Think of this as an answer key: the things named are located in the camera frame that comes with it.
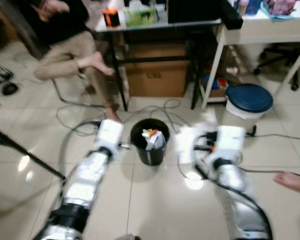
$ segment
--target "bottle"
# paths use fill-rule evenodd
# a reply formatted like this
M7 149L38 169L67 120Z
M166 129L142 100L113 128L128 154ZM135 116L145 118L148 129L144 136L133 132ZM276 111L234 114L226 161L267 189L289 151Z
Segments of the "bottle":
M241 0L239 2L238 14L240 16L244 16L246 14L248 4L249 4L249 0Z

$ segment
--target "power cord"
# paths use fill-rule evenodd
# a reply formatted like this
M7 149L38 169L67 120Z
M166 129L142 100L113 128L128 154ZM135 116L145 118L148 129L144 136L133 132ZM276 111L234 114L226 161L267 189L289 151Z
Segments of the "power cord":
M277 133L270 133L270 134L264 134L264 135L255 135L255 136L246 136L246 138L267 138L267 137L281 137L286 139L297 139L300 140L300 137L297 136L289 136L289 135L283 135L283 134L277 134Z

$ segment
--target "khaki pants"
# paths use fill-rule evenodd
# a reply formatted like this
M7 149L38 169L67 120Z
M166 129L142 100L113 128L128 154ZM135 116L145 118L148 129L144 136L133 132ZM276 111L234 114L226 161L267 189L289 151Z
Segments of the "khaki pants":
M35 70L34 75L40 80L79 75L78 59L91 56L96 51L94 38L90 32L85 31L51 46L51 50L40 61L40 66ZM104 74L94 67L83 69L83 73L100 97L102 105L106 108L116 108L108 93Z

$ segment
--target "tile floor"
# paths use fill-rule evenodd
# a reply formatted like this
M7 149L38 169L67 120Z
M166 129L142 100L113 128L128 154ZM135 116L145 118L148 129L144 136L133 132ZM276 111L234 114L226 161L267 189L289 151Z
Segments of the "tile floor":
M20 44L11 44L0 51L0 63L16 73L21 91L14 96L0 96L0 129L21 145L57 167L60 146L69 129L100 112L91 108L66 107L59 101L52 83L40 84L32 74L35 61ZM266 72L261 83L273 91L283 72ZM68 99L78 97L75 79L58 81ZM148 105L162 106L167 98L132 98L130 111ZM180 106L170 109L191 124L204 120L200 104L190 110L191 88ZM220 114L224 107L211 106ZM119 112L125 120L132 114ZM123 135L128 140L134 123L147 118L139 114L127 122ZM166 121L161 113L156 118ZM285 89L274 109L258 123L257 134L288 134L300 137L300 89ZM93 136L75 135L66 153L66 171L82 159L92 146ZM174 151L174 138L169 142L164 162L159 167L141 163L134 149L123 151L120 161L109 167L101 185L98 201L84 233L86 240L113 240L126 233L142 240L227 240L229 233L223 209L215 196L214 186L203 182L192 190L181 176ZM247 139L243 148L246 168L284 170L300 174L300 140L269 137ZM191 166L181 166L187 173ZM255 197L264 207L272 223L276 240L300 240L300 194L272 181L273 174L249 173ZM30 240L43 225L59 190L58 180L47 171L12 149L0 146L0 240Z

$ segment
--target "black table leg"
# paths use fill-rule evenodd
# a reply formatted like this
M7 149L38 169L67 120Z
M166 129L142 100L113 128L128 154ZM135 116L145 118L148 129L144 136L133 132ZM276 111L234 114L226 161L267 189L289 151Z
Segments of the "black table leg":
M198 93L199 93L199 81L200 81L200 74L202 72L202 68L200 67L200 64L198 65L197 72L195 73L195 79L194 79L194 89L192 94L192 102L191 102L191 110L193 110L196 107L196 103L198 100Z
M119 87L119 91L120 91L120 94L121 94L124 110L128 111L128 106L127 106L127 103L126 103L125 93L124 93L124 88L123 88L123 81L121 79L120 72L119 72L119 64L118 64L118 59L116 57L114 40L112 38L112 34L107 33L107 38L108 38L108 42L109 42L109 48L110 48L112 63L113 63L113 67L114 67L114 70L115 70L116 83Z
M10 137L5 135L1 131L0 131L0 140L2 142L4 142L6 145L10 146L11 148L17 150L18 152L20 152L24 155L28 155L32 161L34 161L36 164L40 165L41 167L43 167L45 170L49 171L50 173L54 174L55 176L61 178L62 180L66 179L66 177L64 175L62 175L60 172L58 172L57 170L55 170L54 168L52 168L51 166L46 164L44 161L39 159L37 156L33 155L31 152L28 152L25 148L20 146L18 143L13 141Z

